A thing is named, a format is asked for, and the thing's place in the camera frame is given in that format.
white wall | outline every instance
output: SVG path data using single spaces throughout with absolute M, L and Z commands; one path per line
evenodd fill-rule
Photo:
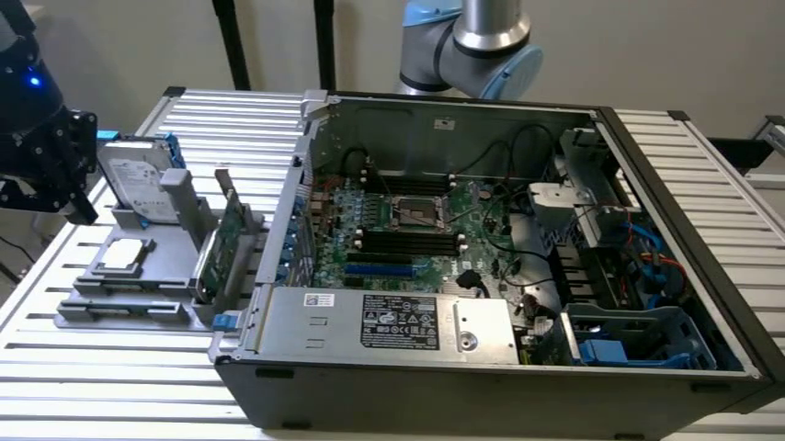
M 131 130 L 166 85 L 231 87 L 210 0 L 32 0 L 74 106 Z M 317 87 L 311 0 L 236 0 L 261 90 Z M 712 135 L 785 114 L 783 0 L 525 0 L 546 61 L 528 100 L 682 109 Z M 398 79 L 403 0 L 337 1 L 339 88 Z

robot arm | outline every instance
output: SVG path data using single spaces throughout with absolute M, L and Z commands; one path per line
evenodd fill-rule
M 19 0 L 0 2 L 0 208 L 60 212 L 90 224 L 84 194 L 96 170 L 92 113 L 70 110 L 40 59 L 36 25 Z
M 518 99 L 542 64 L 529 35 L 521 0 L 411 0 L 398 92 L 441 95 L 457 88 L 475 98 Z

power supply label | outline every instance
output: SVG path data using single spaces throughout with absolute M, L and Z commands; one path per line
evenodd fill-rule
M 363 296 L 359 343 L 378 349 L 439 350 L 437 299 Z

slotted metal platform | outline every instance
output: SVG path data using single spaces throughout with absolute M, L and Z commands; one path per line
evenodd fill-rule
M 139 134 L 172 131 L 178 135 L 196 190 L 214 208 L 222 207 L 223 197 L 212 170 L 226 164 L 240 197 L 270 219 L 301 133 L 299 104 L 298 95 L 188 90 L 180 98 L 162 99 Z M 688 124 L 673 121 L 664 112 L 620 113 L 766 329 L 785 348 L 781 227 L 766 219 L 754 195 L 729 179 L 721 158 Z M 208 334 L 55 328 L 56 305 L 68 296 L 72 280 L 90 264 L 114 224 L 114 196 L 103 183 L 91 200 L 100 216 L 96 225 L 67 225 L 0 310 L 0 438 L 423 438 L 263 432 L 248 424 L 207 360 Z M 704 418 L 668 439 L 784 438 L 785 401 L 777 401 L 750 415 Z

warning label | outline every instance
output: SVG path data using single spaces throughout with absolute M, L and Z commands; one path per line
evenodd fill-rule
M 439 350 L 437 299 L 363 296 L 359 343 L 383 349 Z

